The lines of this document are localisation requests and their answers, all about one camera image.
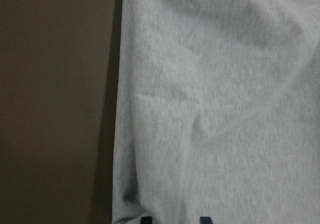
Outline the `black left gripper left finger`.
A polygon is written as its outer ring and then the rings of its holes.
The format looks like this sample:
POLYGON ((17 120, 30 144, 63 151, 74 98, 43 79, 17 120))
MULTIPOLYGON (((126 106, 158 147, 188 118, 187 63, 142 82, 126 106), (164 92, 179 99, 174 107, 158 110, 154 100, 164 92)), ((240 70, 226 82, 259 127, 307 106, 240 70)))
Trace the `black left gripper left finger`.
POLYGON ((140 224, 152 224, 151 216, 142 216, 140 219, 140 224))

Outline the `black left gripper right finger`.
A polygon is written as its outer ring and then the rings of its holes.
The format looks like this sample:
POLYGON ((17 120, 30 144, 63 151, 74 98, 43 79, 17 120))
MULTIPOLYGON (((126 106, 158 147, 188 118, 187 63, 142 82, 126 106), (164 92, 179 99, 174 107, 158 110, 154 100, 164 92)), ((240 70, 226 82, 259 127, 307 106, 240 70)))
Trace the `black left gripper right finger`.
POLYGON ((199 222, 200 224, 212 224, 212 219, 209 216, 200 216, 199 222))

